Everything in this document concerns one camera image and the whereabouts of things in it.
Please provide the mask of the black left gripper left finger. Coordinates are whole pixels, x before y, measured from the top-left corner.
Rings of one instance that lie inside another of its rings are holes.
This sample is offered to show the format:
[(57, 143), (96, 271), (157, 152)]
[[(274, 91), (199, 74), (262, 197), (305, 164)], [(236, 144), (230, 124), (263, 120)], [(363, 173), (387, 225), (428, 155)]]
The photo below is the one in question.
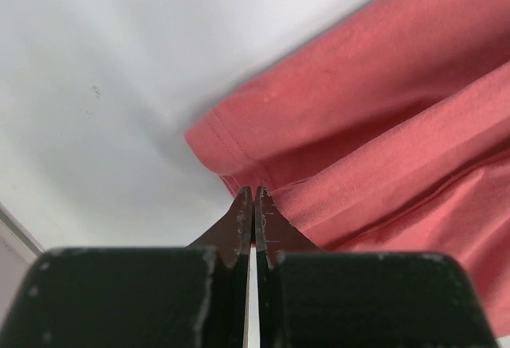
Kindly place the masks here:
[(53, 248), (30, 267), (4, 347), (243, 347), (250, 188), (183, 248)]

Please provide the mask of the red t shirt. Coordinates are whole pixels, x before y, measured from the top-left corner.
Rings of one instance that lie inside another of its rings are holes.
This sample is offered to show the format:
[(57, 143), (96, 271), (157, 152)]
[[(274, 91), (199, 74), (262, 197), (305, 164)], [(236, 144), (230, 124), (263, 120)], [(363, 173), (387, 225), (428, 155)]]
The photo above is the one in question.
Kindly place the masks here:
[(185, 134), (332, 251), (437, 251), (509, 333), (509, 0), (375, 0)]

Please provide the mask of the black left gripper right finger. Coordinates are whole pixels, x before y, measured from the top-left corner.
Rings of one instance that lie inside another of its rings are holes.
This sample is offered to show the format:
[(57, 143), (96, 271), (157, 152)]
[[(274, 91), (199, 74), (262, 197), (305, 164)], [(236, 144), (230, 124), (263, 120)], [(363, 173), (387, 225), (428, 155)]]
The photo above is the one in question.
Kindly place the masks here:
[(435, 252), (325, 252), (269, 191), (253, 204), (263, 347), (494, 347), (461, 266)]

